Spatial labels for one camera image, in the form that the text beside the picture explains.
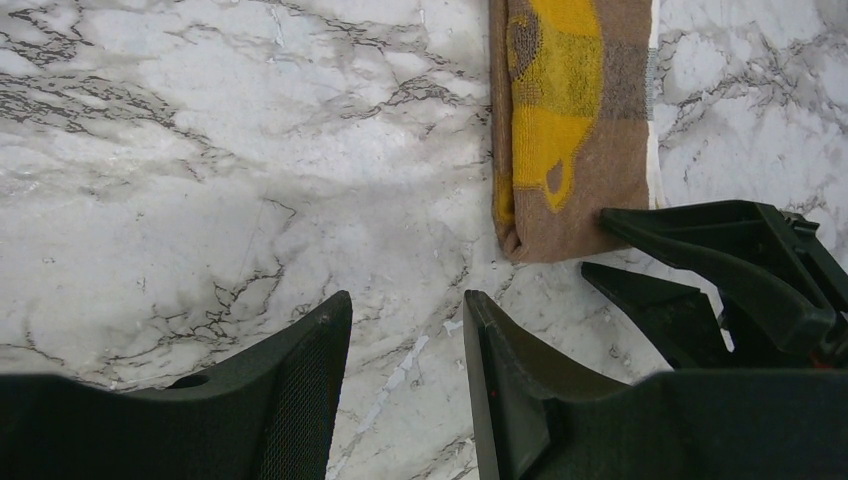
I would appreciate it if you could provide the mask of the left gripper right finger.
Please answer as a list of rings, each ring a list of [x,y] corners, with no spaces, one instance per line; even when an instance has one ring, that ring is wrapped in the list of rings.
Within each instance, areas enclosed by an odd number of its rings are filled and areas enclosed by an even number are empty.
[[[484,479],[843,479],[847,374],[680,370],[627,385],[573,361],[486,293],[463,302]]]

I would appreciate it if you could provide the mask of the yellow brown towel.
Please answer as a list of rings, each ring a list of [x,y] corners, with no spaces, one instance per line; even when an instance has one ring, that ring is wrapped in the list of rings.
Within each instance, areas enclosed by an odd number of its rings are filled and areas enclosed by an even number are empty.
[[[493,215],[505,256],[623,247],[604,208],[657,203],[656,1],[493,1]]]

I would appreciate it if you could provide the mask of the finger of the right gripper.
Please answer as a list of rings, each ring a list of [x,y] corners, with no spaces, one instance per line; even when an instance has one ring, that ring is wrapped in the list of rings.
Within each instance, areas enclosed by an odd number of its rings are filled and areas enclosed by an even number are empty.
[[[777,350],[846,360],[847,274],[817,239],[817,223],[742,200],[605,208],[600,222],[662,263],[711,282]]]
[[[732,365],[706,294],[691,286],[584,262],[582,277],[621,309],[675,370]]]

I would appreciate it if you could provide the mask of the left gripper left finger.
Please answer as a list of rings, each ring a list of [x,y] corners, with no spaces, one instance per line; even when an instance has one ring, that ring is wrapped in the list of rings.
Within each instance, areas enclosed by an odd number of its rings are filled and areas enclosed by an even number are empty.
[[[164,389],[1,379],[5,479],[321,479],[352,327],[340,291],[286,329]]]

